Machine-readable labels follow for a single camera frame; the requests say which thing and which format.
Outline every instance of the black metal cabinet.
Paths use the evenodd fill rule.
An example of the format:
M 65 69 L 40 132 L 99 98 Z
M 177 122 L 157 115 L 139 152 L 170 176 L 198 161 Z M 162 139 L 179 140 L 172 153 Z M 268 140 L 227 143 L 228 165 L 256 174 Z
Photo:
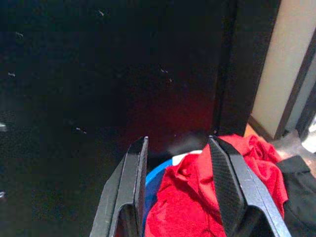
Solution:
M 86 236 L 104 182 L 140 136 L 151 139 L 154 167 L 204 146 L 213 131 L 242 134 L 278 5 L 2 1 L 0 165 L 10 233 Z

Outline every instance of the black fabric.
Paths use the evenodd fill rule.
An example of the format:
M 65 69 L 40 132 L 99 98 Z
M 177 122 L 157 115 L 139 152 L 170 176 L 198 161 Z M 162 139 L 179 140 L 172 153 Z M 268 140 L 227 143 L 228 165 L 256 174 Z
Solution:
M 316 179 L 300 156 L 277 163 L 289 200 L 284 221 L 293 237 L 316 236 Z

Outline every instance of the red cloth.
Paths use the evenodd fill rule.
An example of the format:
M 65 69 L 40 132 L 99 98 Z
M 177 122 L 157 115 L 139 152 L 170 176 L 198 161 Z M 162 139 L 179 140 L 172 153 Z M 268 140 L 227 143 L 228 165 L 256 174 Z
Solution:
M 275 165 L 281 158 L 274 147 L 256 136 L 223 136 L 244 157 L 267 186 L 282 217 L 287 193 L 282 173 Z M 210 147 L 200 155 L 187 155 L 166 169 L 157 202 L 150 210 L 145 237 L 224 237 L 215 196 Z

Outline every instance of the beige wall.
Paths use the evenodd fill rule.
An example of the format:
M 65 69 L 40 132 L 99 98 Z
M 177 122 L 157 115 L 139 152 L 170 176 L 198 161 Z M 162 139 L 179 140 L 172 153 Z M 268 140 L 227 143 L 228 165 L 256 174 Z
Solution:
M 252 116 L 274 137 L 316 27 L 316 0 L 281 0 Z

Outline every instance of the wall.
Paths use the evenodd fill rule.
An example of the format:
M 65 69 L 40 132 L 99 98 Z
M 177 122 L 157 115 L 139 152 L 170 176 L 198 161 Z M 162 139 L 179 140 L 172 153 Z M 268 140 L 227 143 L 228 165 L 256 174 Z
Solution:
M 315 0 L 282 0 L 252 116 L 274 137 L 316 27 Z
M 316 55 L 314 55 L 313 61 L 306 74 L 305 80 L 302 84 L 301 90 L 297 96 L 295 104 L 293 106 L 291 115 L 287 121 L 285 129 L 292 131 L 295 129 L 296 123 L 301 116 L 305 103 L 311 93 L 311 90 L 316 82 Z

